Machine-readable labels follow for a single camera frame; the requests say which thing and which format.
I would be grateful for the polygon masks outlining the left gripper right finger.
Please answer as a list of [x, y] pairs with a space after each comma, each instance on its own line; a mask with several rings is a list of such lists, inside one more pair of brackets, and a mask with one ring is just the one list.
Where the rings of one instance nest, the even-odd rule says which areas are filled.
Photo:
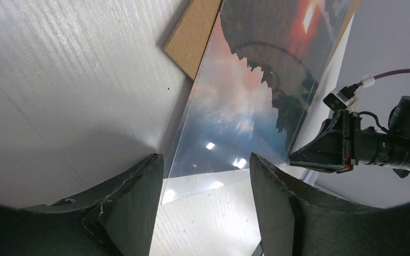
[[250, 181], [265, 255], [410, 255], [410, 203], [347, 201], [254, 153]]

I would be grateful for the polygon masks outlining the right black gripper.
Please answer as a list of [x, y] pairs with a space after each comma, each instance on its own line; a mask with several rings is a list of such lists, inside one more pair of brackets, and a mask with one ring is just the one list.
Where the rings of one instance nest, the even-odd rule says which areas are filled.
[[392, 112], [390, 120], [393, 127], [387, 130], [371, 112], [334, 112], [312, 141], [290, 154], [289, 163], [323, 173], [352, 171], [362, 163], [391, 167], [405, 178], [410, 174], [410, 115]]

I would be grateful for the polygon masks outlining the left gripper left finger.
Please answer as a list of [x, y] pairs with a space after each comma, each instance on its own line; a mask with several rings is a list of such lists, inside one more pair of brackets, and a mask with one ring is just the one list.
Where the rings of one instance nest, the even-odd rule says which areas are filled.
[[163, 169], [151, 154], [52, 205], [0, 205], [0, 255], [149, 255]]

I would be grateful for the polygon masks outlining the clear plastic glazing sheet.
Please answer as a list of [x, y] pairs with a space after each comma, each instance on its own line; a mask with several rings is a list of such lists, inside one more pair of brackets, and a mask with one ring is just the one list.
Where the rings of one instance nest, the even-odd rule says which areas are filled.
[[[337, 86], [350, 29], [350, 25], [345, 26], [324, 73], [312, 81], [315, 93], [305, 95], [306, 106], [294, 117], [278, 116], [278, 109], [271, 104], [273, 92], [262, 81], [264, 72], [259, 67], [250, 70], [246, 58], [238, 60], [229, 52], [220, 61], [214, 57], [214, 50], [208, 50], [204, 68], [229, 65], [232, 79], [219, 79], [208, 86], [203, 82], [205, 75], [201, 75], [194, 83], [169, 156], [161, 202], [170, 203], [244, 180], [252, 153], [286, 165], [290, 151], [311, 140], [328, 116], [322, 100]], [[236, 103], [220, 107], [210, 92], [199, 95], [200, 89], [211, 88], [229, 93]]]

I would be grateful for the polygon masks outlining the sunset landscape photo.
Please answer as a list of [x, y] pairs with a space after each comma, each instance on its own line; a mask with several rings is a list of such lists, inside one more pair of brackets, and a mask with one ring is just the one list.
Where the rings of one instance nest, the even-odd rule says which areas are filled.
[[170, 178], [284, 164], [359, 1], [221, 1]]

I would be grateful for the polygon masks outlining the brown fibreboard backing board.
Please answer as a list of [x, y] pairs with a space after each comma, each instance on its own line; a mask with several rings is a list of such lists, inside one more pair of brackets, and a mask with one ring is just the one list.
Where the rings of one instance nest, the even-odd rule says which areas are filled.
[[190, 1], [163, 47], [191, 80], [198, 73], [221, 4], [219, 0]]

